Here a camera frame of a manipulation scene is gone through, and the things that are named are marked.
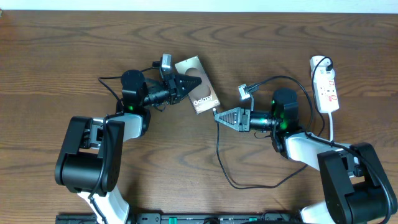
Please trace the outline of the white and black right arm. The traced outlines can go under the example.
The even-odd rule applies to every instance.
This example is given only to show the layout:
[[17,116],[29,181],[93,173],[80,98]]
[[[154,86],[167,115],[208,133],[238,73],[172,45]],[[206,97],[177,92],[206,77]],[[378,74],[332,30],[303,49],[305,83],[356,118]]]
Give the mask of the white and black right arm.
[[369,143],[338,144],[298,124],[295,91],[274,92],[270,111],[245,108],[215,113],[215,121],[239,132],[269,132],[276,152],[319,170],[324,201],[300,210],[304,223],[386,223],[397,213],[397,198]]

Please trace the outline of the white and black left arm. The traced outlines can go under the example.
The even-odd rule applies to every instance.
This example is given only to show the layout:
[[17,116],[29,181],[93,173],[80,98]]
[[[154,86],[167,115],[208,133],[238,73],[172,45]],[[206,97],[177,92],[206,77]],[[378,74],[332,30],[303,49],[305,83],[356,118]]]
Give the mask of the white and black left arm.
[[162,73],[161,81],[141,70],[120,77],[122,97],[116,112],[104,118],[71,118],[55,165],[55,181],[79,195],[94,211],[94,223],[135,223],[117,181],[123,143],[143,136],[149,128],[149,106],[174,105],[201,85],[199,77]]

